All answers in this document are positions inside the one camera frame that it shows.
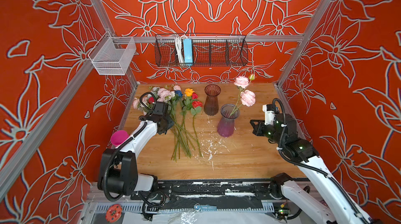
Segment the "red rose stem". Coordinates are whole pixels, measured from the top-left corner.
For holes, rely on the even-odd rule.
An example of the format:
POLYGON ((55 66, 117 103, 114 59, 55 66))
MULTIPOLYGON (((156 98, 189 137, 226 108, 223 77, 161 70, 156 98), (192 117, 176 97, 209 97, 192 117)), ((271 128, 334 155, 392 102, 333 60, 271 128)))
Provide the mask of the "red rose stem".
POLYGON ((201 145, 198 139, 198 135, 197 135, 197 130, 196 130, 196 126, 195 126, 195 120, 196 120, 196 116, 202 112, 202 108, 203 108, 203 103, 201 101, 198 100, 198 95, 196 93, 192 93, 191 95, 191 109, 190 112, 193 116, 193 121, 192 121, 192 127, 193 127, 193 131, 195 134, 195 141, 197 144, 197 149, 199 152, 199 155, 201 157, 203 157, 202 151, 201 151, 201 145))

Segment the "pink double rose stem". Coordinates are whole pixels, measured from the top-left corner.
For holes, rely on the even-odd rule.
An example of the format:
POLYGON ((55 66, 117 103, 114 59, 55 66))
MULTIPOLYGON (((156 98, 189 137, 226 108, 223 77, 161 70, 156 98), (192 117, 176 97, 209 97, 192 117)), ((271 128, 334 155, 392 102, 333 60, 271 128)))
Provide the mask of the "pink double rose stem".
POLYGON ((246 76, 238 76, 234 81, 234 85, 238 88, 238 98, 235 106, 229 116, 233 116, 241 106, 251 107, 256 102, 256 95, 254 92, 248 89, 251 83, 255 80, 256 76, 254 73, 246 76))

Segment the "purple ribbed glass vase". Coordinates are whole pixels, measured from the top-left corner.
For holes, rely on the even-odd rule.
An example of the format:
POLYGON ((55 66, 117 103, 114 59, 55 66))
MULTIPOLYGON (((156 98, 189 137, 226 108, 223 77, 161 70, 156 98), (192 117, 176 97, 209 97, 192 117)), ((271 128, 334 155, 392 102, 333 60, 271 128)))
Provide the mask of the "purple ribbed glass vase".
POLYGON ((233 104, 225 104, 220 109, 221 119, 217 126, 217 132, 222 137, 230 137, 235 131, 235 121, 240 111, 233 104))

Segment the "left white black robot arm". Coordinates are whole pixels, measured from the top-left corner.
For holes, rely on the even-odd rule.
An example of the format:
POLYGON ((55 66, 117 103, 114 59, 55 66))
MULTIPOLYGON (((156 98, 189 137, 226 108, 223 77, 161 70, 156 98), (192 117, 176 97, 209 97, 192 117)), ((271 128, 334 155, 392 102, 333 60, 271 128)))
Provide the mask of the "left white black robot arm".
POLYGON ((137 129, 122 144, 103 152, 97 187, 108 201, 116 202, 123 196, 157 190, 156 176, 138 172, 137 157, 151 138, 167 134, 174 126, 168 108, 167 103, 159 101, 146 107, 148 112, 140 116, 137 129))

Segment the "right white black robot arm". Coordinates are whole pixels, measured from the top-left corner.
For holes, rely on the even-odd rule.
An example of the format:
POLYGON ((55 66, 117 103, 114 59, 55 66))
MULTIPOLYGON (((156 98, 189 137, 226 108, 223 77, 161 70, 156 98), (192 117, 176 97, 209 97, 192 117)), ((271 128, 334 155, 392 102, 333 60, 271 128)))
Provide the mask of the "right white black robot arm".
POLYGON ((372 224, 374 220, 345 191, 327 168, 313 145, 298 136, 295 119, 287 114, 280 99, 263 106, 264 119, 251 120, 253 134, 263 136, 282 159, 301 170, 319 192, 324 203, 303 190, 286 173, 272 178, 269 194, 274 199, 285 198, 299 207, 317 224, 372 224))

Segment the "brown ribbed glass vase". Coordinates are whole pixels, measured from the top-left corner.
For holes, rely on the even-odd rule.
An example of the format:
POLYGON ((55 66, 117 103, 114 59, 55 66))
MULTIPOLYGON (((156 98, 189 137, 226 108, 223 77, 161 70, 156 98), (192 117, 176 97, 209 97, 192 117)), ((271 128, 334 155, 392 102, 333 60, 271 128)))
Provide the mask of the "brown ribbed glass vase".
POLYGON ((216 115, 219 111, 218 96, 221 93, 221 88, 215 84, 209 84, 205 87, 206 101, 204 105, 204 112, 208 116, 216 115))

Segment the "pink rose bunch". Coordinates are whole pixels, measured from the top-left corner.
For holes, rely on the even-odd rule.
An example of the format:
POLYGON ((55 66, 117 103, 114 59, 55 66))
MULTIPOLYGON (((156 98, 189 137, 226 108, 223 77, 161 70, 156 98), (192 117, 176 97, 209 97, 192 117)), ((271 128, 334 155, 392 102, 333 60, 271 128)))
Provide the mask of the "pink rose bunch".
POLYGON ((180 90, 179 85, 173 85, 171 88, 165 87, 150 87, 149 91, 144 93, 139 98, 134 98, 133 108, 141 111, 144 115, 148 114, 157 101, 167 103, 169 105, 168 112, 174 121, 174 126, 170 129, 174 136, 174 151, 171 159, 176 161, 180 158, 181 153, 186 157, 191 158, 196 150, 195 135, 192 135, 187 130, 186 124, 181 125, 181 100, 182 97, 175 95, 175 90, 180 90))

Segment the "blue rose stem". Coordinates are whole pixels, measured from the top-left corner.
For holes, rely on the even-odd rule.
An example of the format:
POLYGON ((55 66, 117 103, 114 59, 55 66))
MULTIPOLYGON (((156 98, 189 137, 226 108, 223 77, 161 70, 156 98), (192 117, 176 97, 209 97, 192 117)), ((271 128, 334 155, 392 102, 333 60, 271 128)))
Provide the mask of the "blue rose stem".
POLYGON ((175 92, 175 95, 177 96, 177 97, 182 97, 183 96, 183 94, 182 94, 182 92, 180 91, 180 90, 175 90, 174 91, 175 92))

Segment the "orange rose stem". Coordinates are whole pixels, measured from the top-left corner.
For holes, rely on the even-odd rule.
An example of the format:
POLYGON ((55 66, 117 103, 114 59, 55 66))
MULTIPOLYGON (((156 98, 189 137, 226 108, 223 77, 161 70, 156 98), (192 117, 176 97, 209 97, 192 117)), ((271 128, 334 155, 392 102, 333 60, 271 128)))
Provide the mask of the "orange rose stem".
POLYGON ((182 100, 181 100, 181 114, 182 114, 182 120, 181 120, 181 125, 185 125, 185 118, 188 112, 191 112, 193 110, 193 94, 194 90, 191 88, 187 88, 184 91, 182 100))

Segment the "pink plastic cup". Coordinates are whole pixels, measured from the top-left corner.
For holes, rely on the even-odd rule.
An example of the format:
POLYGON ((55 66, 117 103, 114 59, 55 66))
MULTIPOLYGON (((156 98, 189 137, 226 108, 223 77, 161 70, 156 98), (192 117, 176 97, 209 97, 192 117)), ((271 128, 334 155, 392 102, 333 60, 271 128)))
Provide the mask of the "pink plastic cup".
POLYGON ((129 134, 124 130, 116 131, 112 134, 110 142, 113 146, 119 146, 123 144, 129 137, 129 134))

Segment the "light blue box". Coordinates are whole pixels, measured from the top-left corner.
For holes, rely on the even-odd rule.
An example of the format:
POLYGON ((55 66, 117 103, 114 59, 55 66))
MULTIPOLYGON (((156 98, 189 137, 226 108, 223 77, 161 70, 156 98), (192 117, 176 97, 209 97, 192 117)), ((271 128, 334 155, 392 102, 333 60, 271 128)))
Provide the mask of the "light blue box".
POLYGON ((192 39, 183 39, 183 50, 184 50, 184 63, 188 66, 193 65, 193 49, 192 49, 192 39))

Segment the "clear plastic wall bin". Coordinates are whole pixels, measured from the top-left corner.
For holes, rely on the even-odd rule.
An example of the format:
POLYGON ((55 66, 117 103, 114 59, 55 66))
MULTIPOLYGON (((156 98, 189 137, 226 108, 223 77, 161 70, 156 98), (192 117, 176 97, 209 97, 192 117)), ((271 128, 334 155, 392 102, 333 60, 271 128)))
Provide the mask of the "clear plastic wall bin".
POLYGON ((125 75, 136 53, 133 37, 113 37, 105 32, 88 54, 99 75, 125 75))

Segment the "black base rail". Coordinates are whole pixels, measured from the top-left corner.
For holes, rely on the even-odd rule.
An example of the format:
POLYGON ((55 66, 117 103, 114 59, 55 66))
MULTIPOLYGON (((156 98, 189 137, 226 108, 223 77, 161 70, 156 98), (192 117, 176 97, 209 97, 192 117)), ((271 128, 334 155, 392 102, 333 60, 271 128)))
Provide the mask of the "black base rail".
POLYGON ((163 204, 160 210, 193 209, 196 204, 216 207, 217 210, 255 210, 274 212, 289 201, 274 198, 270 179, 251 180, 160 180, 150 192, 131 195, 132 200, 163 204))

